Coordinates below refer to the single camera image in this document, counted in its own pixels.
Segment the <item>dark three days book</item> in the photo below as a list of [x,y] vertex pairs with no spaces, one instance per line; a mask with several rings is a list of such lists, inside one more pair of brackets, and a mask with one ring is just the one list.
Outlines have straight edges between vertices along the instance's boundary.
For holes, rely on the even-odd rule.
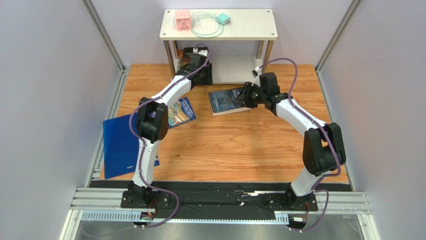
[[178,67],[177,67],[178,70],[182,68],[183,66],[185,66],[186,64],[190,63],[193,53],[194,53],[193,47],[185,47],[182,50],[178,51],[178,60],[179,60]]

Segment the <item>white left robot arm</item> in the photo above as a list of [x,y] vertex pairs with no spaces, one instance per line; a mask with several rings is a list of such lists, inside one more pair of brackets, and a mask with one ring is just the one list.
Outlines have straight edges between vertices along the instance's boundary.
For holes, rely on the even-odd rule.
[[154,204],[154,166],[160,143],[169,130],[169,108],[194,87],[212,85],[212,71],[209,57],[194,53],[163,90],[140,99],[129,119],[130,131],[139,142],[137,166],[123,192],[122,208],[147,208]]

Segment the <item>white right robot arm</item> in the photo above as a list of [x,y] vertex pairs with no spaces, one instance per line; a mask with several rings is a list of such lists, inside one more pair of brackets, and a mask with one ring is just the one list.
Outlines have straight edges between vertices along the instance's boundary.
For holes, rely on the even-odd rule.
[[341,127],[326,123],[303,109],[290,92],[281,92],[273,72],[253,72],[254,81],[245,82],[235,100],[241,107],[254,109],[258,105],[288,122],[303,137],[303,169],[284,193],[287,208],[298,210],[314,196],[316,186],[326,177],[342,172],[346,152]]

